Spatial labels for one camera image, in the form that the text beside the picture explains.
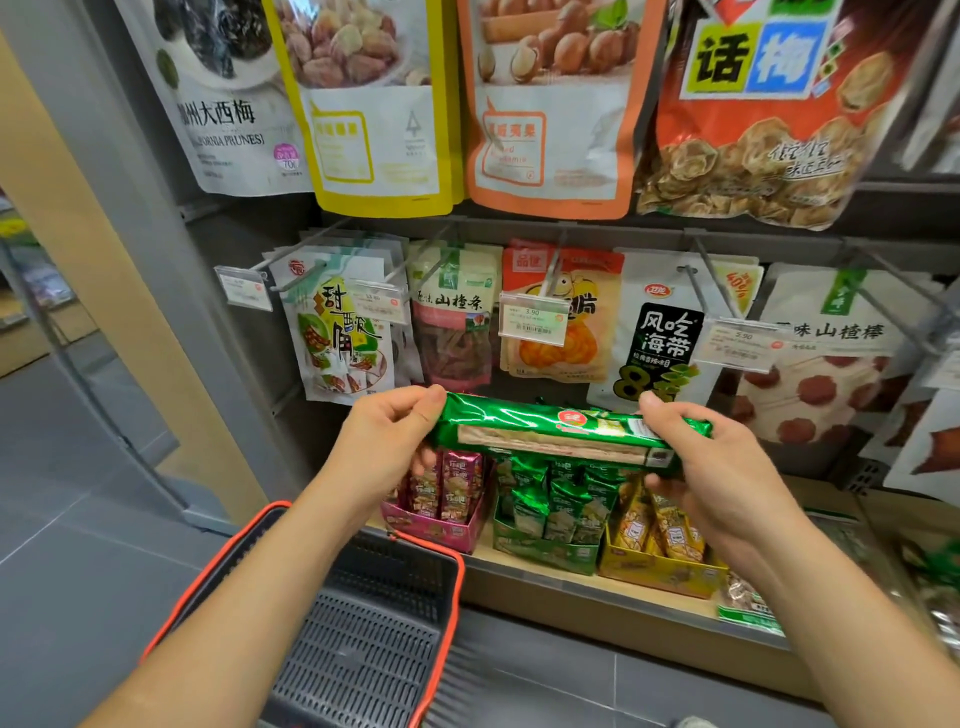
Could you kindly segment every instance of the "red logo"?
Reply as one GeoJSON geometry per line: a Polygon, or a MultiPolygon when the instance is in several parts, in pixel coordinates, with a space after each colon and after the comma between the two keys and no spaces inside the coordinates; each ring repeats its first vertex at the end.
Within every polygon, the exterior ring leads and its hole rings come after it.
{"type": "Polygon", "coordinates": [[[557,415],[557,419],[564,423],[564,425],[582,427],[587,424],[587,415],[583,412],[577,412],[575,409],[565,409],[557,415]]]}
{"type": "Polygon", "coordinates": [[[662,283],[651,283],[643,289],[643,292],[648,296],[653,296],[655,299],[665,299],[667,296],[673,293],[673,289],[668,285],[663,285],[662,283]]]}

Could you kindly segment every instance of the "price label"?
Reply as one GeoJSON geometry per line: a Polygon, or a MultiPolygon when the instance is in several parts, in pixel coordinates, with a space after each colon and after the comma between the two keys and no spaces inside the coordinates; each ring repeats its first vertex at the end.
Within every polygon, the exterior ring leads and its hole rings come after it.
{"type": "Polygon", "coordinates": [[[227,265],[218,265],[213,270],[227,294],[227,303],[261,311],[274,310],[267,284],[257,271],[227,265]]]}
{"type": "Polygon", "coordinates": [[[567,299],[546,299],[523,293],[500,294],[500,335],[561,347],[570,313],[567,299]]]}
{"type": "Polygon", "coordinates": [[[744,372],[768,373],[786,346],[775,324],[742,319],[707,319],[694,361],[720,364],[744,372]]]}
{"type": "Polygon", "coordinates": [[[357,316],[393,324],[410,323],[406,288],[372,280],[347,280],[347,292],[357,316]]]}

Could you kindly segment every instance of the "green display box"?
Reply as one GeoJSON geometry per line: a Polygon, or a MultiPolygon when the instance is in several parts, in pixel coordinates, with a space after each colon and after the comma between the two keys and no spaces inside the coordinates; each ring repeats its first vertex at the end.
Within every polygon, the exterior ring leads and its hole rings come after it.
{"type": "Polygon", "coordinates": [[[493,510],[493,547],[512,553],[521,559],[530,559],[556,569],[593,576],[596,573],[597,555],[600,546],[561,544],[546,539],[536,539],[514,528],[512,521],[501,520],[500,498],[493,510]]]}

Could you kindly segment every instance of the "snack bag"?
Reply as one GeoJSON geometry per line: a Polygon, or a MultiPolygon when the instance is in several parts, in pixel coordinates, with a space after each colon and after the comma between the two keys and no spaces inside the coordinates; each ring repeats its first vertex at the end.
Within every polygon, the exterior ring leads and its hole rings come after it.
{"type": "MultiPolygon", "coordinates": [[[[606,379],[591,384],[587,402],[614,412],[636,412],[644,390],[664,401],[707,404],[723,367],[693,363],[708,315],[729,316],[723,294],[699,255],[622,250],[624,255],[620,312],[613,356],[606,379]],[[684,266],[696,273],[707,300],[704,311],[684,266]]],[[[759,290],[759,265],[723,263],[718,270],[729,294],[747,313],[759,290]]]]}
{"type": "Polygon", "coordinates": [[[116,0],[204,192],[308,192],[303,137],[260,0],[116,0]]]}
{"type": "Polygon", "coordinates": [[[474,202],[573,220],[628,212],[666,5],[458,0],[474,202]]]}
{"type": "Polygon", "coordinates": [[[636,211],[828,228],[899,110],[938,3],[754,0],[732,25],[693,5],[636,211]]]}
{"type": "MultiPolygon", "coordinates": [[[[552,256],[553,246],[505,248],[503,290],[540,295],[552,256]]],[[[615,333],[622,268],[622,253],[562,248],[552,295],[570,301],[564,345],[504,339],[500,369],[520,377],[603,381],[615,333]]]]}
{"type": "MultiPolygon", "coordinates": [[[[908,273],[932,293],[928,274],[908,273]]],[[[910,327],[933,304],[885,271],[835,270],[775,263],[761,321],[786,326],[787,345],[769,374],[744,374],[733,418],[772,450],[786,472],[820,477],[850,437],[851,421],[881,391],[880,377],[904,345],[900,330],[859,296],[883,301],[910,327]]]]}
{"type": "Polygon", "coordinates": [[[346,287],[383,280],[383,270],[379,257],[306,248],[270,266],[277,285],[303,277],[282,300],[308,400],[353,404],[394,388],[390,324],[357,316],[346,287]]]}
{"type": "Polygon", "coordinates": [[[321,207],[445,215],[464,197],[455,8],[263,0],[321,207]]]}
{"type": "MultiPolygon", "coordinates": [[[[410,246],[412,255],[419,250],[410,246]]],[[[410,264],[414,331],[428,384],[468,392],[490,383],[497,268],[487,250],[452,247],[431,248],[410,264]],[[433,275],[425,279],[431,270],[433,275]]]]}

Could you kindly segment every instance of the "hand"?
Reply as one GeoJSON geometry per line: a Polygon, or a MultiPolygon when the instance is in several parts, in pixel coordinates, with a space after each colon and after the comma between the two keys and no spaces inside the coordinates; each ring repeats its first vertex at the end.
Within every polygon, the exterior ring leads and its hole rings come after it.
{"type": "Polygon", "coordinates": [[[401,387],[358,400],[307,491],[336,496],[355,532],[409,470],[423,475],[437,456],[423,443],[444,411],[446,391],[401,387]]]}
{"type": "Polygon", "coordinates": [[[640,396],[640,414],[683,459],[686,480],[650,473],[645,485],[683,509],[737,573],[758,578],[764,545],[789,538],[808,521],[754,434],[699,404],[663,402],[653,392],[640,396]],[[712,437],[691,429],[684,417],[711,422],[712,437]]]}

